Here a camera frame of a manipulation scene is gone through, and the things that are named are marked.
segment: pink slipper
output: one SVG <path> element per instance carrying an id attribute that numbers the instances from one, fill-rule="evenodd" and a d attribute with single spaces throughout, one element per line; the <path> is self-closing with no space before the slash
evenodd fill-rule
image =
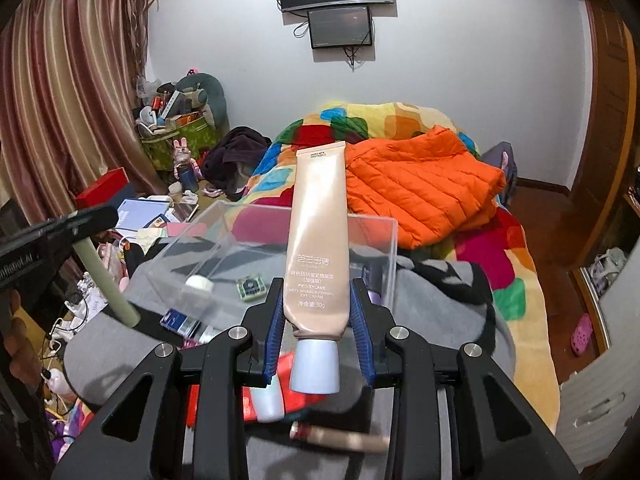
<path id="1" fill-rule="evenodd" d="M 593 334 L 591 318 L 589 318 L 589 314 L 582 314 L 582 317 L 571 336 L 571 350 L 574 351 L 576 356 L 584 354 L 584 351 L 587 349 L 587 345 L 589 344 L 589 339 L 591 339 L 591 334 Z"/>

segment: wooden door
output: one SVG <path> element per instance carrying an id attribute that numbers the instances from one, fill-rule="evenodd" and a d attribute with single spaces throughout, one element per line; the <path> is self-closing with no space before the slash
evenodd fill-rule
<path id="1" fill-rule="evenodd" d="M 622 196 L 636 114 L 636 58 L 631 34 L 607 0 L 588 1 L 587 7 L 593 95 L 571 199 L 581 221 L 593 227 L 578 264 L 593 256 L 614 202 Z"/>

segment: plush toy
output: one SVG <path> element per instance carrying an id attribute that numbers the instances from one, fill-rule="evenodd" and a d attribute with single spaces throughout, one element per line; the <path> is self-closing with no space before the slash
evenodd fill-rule
<path id="1" fill-rule="evenodd" d="M 191 150 L 187 146 L 187 139 L 183 137 L 181 140 L 174 140 L 174 177 L 178 180 L 178 166 L 185 163 L 191 164 L 193 173 L 198 180 L 202 180 L 202 173 L 196 160 L 191 156 Z"/>

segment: pink toy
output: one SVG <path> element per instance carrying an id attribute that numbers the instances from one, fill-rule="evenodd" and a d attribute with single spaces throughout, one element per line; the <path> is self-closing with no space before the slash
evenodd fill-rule
<path id="1" fill-rule="evenodd" d="M 120 283 L 118 284 L 118 288 L 120 289 L 121 292 L 124 292 L 124 289 L 127 288 L 127 285 L 129 285 L 129 278 L 125 276 L 120 280 Z"/>
<path id="2" fill-rule="evenodd" d="M 592 333 L 593 326 L 591 325 L 591 318 L 589 317 L 589 314 L 582 314 L 582 317 L 571 336 L 571 350 L 574 351 L 576 356 L 580 357 L 584 354 Z"/>
<path id="3" fill-rule="evenodd" d="M 187 139 L 183 137 L 181 140 L 174 140 L 174 177 L 178 180 L 178 166 L 190 163 L 193 167 L 193 173 L 195 173 L 198 180 L 202 180 L 202 172 L 196 160 L 191 156 L 191 150 L 187 146 Z"/>
<path id="4" fill-rule="evenodd" d="M 118 250 L 113 244 L 100 244 L 98 246 L 98 256 L 102 260 L 102 266 L 109 271 L 116 283 L 127 275 L 127 266 L 120 261 Z"/>

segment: curtain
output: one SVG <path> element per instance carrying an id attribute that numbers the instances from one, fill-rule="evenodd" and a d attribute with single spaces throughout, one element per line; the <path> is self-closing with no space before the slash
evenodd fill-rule
<path id="1" fill-rule="evenodd" d="M 124 0 L 124 27 L 127 46 L 130 48 L 129 73 L 132 87 L 136 88 L 138 78 L 145 76 L 146 53 L 148 49 L 148 6 L 149 0 Z"/>
<path id="2" fill-rule="evenodd" d="M 139 192 L 164 191 L 134 130 L 124 7 L 24 0 L 0 34 L 0 187 L 30 223 L 69 213 L 117 167 Z"/>

